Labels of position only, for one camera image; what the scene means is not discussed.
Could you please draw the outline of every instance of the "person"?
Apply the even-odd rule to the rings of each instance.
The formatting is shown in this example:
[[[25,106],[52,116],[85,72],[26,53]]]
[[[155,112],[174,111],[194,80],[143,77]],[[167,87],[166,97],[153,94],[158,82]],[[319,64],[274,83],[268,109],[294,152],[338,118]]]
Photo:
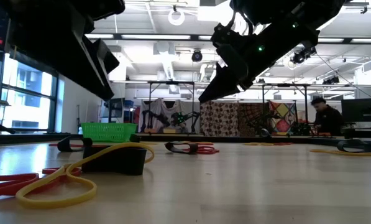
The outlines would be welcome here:
[[[315,128],[319,133],[330,133],[332,136],[341,135],[344,120],[340,112],[326,104],[324,98],[314,99],[311,104],[316,110]]]

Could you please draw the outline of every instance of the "ceiling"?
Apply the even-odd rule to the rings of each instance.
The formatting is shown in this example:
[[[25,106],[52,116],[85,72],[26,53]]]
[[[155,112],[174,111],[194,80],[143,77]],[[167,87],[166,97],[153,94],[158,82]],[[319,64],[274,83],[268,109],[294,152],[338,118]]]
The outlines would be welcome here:
[[[156,6],[158,2],[126,1],[125,12],[97,21],[94,33],[211,35],[218,24],[212,21],[199,21],[198,1],[194,0],[182,1],[185,3],[178,4],[178,9],[185,12],[185,20],[182,25],[174,26],[169,22],[168,14],[172,10],[171,5],[177,0],[165,0],[165,2],[167,2],[164,3],[165,6]],[[342,13],[321,31],[319,37],[371,38],[371,8],[366,14],[359,13],[359,8],[343,9]],[[160,59],[154,57],[152,53],[153,44],[156,41],[105,40],[105,42],[108,45],[122,47],[131,61],[131,66],[127,69],[127,74],[131,78],[156,75],[158,70],[163,70]],[[219,59],[210,42],[175,41],[173,43],[175,52],[179,55],[172,63],[174,71],[198,72],[202,63],[210,63]],[[202,49],[204,55],[202,63],[191,61],[193,49]],[[332,69],[339,69],[342,76],[351,81],[354,70],[362,63],[371,60],[371,45],[319,44],[316,49],[318,55],[331,68],[321,58],[314,56],[300,67],[291,70],[287,66],[288,59],[285,58],[268,71],[270,75],[267,79],[276,83],[294,80],[298,83],[308,83]]]

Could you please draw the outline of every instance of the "colorful curtain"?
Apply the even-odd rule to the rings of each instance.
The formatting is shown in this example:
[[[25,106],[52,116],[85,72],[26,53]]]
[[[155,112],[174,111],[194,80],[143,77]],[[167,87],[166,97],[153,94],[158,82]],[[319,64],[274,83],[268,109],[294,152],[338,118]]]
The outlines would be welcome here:
[[[254,137],[258,135],[257,129],[267,128],[268,121],[264,122],[260,119],[263,115],[262,103],[241,103],[237,114],[240,137]]]
[[[270,111],[279,115],[280,119],[271,118],[273,132],[287,133],[295,122],[296,105],[294,103],[275,103],[270,101]]]
[[[201,104],[201,132],[205,136],[238,137],[238,107],[238,103],[210,101]]]

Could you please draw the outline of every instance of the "white wall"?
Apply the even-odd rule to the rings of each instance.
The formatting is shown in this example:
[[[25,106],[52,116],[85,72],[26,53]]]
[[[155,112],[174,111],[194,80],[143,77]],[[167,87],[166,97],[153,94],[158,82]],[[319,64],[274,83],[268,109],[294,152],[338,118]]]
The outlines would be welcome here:
[[[98,122],[98,108],[101,99],[88,90],[60,75],[58,81],[58,101],[56,132],[77,134],[77,105],[80,106],[80,122]]]

